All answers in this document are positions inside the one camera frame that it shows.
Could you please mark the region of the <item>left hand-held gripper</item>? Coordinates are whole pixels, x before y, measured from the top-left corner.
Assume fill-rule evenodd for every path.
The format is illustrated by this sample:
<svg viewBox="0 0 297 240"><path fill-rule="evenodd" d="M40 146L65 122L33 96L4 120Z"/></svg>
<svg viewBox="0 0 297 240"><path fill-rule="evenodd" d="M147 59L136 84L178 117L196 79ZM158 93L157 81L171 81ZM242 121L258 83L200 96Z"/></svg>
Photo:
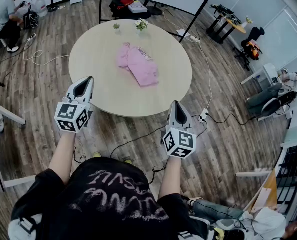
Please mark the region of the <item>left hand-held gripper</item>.
<svg viewBox="0 0 297 240"><path fill-rule="evenodd" d="M67 97L58 102L55 112L55 122L58 128L64 132L79 133L93 114L90 104L82 104L92 99L94 90L94 78L92 76L82 78L73 83L68 91Z"/></svg>

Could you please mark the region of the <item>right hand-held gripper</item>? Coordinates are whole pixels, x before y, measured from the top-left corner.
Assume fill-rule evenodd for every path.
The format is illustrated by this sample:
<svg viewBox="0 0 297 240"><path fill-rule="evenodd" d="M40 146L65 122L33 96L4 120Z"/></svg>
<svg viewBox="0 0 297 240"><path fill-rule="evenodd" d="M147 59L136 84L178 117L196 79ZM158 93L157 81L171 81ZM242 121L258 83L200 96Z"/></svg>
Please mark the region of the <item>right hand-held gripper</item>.
<svg viewBox="0 0 297 240"><path fill-rule="evenodd" d="M168 111L165 135L162 137L169 157L186 159L196 151L197 135L194 134L191 124L192 117L188 110L180 102L173 101Z"/></svg>

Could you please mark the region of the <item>pink cartoon print sweatshirt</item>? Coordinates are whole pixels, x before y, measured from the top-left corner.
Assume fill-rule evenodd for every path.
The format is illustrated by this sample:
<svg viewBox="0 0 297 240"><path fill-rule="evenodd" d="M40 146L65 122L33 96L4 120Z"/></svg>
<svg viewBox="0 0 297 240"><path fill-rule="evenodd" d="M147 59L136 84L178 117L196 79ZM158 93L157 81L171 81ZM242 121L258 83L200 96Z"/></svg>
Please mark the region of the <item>pink cartoon print sweatshirt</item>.
<svg viewBox="0 0 297 240"><path fill-rule="evenodd" d="M139 46L125 42L117 54L117 66L130 72L140 87L159 83L159 68L148 53Z"/></svg>

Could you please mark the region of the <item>person's right forearm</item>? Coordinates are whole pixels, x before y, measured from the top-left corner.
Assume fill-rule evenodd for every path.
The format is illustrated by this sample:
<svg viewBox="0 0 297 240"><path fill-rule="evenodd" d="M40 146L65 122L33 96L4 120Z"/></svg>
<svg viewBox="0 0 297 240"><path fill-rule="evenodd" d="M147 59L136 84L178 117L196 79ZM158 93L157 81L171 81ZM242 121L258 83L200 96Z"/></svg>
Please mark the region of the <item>person's right forearm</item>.
<svg viewBox="0 0 297 240"><path fill-rule="evenodd" d="M181 166L182 160L180 158L173 156L168 158L158 200L168 195L181 193Z"/></svg>

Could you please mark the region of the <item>person's left forearm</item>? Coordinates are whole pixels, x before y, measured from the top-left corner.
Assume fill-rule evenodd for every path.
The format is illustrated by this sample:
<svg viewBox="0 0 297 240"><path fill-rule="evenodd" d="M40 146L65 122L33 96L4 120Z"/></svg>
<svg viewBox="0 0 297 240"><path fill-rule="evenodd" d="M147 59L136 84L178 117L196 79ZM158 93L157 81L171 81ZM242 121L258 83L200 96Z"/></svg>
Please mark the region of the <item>person's left forearm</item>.
<svg viewBox="0 0 297 240"><path fill-rule="evenodd" d="M53 170L66 185L71 176L76 133L64 132L51 159L49 169Z"/></svg>

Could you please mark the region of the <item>person's black printed t-shirt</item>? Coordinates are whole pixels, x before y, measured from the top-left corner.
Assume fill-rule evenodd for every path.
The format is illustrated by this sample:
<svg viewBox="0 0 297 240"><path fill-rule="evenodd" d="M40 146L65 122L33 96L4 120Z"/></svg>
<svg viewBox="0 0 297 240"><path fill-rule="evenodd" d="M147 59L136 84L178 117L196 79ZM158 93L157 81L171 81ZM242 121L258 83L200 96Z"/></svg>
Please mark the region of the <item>person's black printed t-shirt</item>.
<svg viewBox="0 0 297 240"><path fill-rule="evenodd" d="M107 157L82 163L67 184L38 174L15 204L11 240L204 240L179 194L155 200L137 167Z"/></svg>

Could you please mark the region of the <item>black patterned bag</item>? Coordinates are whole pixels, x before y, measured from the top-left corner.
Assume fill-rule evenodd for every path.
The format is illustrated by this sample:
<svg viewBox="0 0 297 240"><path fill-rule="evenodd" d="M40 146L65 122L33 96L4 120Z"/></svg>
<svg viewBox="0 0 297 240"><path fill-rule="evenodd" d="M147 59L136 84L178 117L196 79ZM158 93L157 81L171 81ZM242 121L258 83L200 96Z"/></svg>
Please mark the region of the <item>black patterned bag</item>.
<svg viewBox="0 0 297 240"><path fill-rule="evenodd" d="M35 29L39 25L39 15L35 11L28 11L23 16L23 28L25 30Z"/></svg>

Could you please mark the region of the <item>white flowered potted plant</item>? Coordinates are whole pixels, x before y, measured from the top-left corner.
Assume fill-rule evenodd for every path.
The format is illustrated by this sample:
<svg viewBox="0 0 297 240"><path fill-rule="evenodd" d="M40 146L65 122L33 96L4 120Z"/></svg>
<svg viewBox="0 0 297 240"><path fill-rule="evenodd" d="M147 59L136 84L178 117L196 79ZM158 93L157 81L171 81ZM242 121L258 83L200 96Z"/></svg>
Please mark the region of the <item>white flowered potted plant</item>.
<svg viewBox="0 0 297 240"><path fill-rule="evenodd" d="M135 22L135 27L138 31L142 32L143 30L146 30L149 26L149 23L145 20L140 18Z"/></svg>

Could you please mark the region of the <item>clear water jug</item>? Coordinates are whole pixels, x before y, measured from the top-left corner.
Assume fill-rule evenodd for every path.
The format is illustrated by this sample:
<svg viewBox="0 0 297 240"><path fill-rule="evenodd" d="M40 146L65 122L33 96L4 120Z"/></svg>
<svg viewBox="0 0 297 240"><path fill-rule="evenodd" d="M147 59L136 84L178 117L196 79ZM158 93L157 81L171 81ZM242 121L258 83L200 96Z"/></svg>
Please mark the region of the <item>clear water jug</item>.
<svg viewBox="0 0 297 240"><path fill-rule="evenodd" d="M45 0L36 0L35 6L40 18L43 18L48 14L48 9Z"/></svg>

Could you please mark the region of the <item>red and black bag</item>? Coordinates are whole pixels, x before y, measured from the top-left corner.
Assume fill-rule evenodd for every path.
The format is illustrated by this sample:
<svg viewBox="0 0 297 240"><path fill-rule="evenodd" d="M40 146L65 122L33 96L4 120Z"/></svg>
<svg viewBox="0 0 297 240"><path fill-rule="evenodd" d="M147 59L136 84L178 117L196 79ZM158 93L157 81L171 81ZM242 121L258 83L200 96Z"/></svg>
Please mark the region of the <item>red and black bag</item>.
<svg viewBox="0 0 297 240"><path fill-rule="evenodd" d="M129 19L133 15L129 6L134 2L135 0L112 0L109 5L112 17L117 19Z"/></svg>

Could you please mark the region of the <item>white flat box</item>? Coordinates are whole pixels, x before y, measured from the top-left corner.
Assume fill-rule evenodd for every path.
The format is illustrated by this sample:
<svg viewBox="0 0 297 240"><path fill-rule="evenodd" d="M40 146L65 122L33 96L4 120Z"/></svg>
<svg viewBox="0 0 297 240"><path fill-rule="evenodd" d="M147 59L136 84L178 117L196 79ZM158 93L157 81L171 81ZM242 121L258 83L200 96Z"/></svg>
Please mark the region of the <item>white flat box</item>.
<svg viewBox="0 0 297 240"><path fill-rule="evenodd" d="M135 1L132 4L128 5L128 9L133 13L133 14L141 14L141 13L147 13L148 9L141 4L139 1Z"/></svg>

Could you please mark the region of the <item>black office chair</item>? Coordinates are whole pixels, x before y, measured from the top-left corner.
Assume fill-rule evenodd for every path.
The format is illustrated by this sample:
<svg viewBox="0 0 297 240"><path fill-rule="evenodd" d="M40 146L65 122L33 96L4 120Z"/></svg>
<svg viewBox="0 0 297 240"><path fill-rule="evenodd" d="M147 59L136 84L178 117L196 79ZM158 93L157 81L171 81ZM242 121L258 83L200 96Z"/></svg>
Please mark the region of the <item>black office chair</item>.
<svg viewBox="0 0 297 240"><path fill-rule="evenodd" d="M261 36L265 35L265 30L260 27L253 27L249 37L241 42L242 50L237 49L236 47L233 48L233 51L237 51L239 54L235 55L235 58L242 58L244 61L244 68L247 71L250 71L250 61L258 61L260 59L260 54L263 54L259 44L258 39Z"/></svg>

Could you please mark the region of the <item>wooden desk with white legs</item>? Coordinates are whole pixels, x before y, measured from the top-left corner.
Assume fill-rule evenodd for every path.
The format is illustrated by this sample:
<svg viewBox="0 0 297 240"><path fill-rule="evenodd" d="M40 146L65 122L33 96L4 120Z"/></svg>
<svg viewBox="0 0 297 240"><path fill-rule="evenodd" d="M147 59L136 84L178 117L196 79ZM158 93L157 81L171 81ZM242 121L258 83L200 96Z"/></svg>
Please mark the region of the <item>wooden desk with white legs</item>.
<svg viewBox="0 0 297 240"><path fill-rule="evenodd" d="M239 178L260 178L265 177L265 180L259 190L256 192L251 201L246 205L243 211L256 213L264 207L277 206L277 173L276 169L269 171L253 171L253 172L238 172L236 177Z"/></svg>

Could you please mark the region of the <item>black metal railing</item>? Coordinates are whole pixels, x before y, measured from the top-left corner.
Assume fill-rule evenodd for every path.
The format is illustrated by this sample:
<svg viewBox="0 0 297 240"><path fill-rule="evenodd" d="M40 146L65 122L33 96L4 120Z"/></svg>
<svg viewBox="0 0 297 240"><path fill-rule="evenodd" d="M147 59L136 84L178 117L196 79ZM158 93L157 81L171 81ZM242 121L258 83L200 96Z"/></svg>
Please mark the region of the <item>black metal railing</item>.
<svg viewBox="0 0 297 240"><path fill-rule="evenodd" d="M297 220L297 146L282 153L278 163L277 205L289 223Z"/></svg>

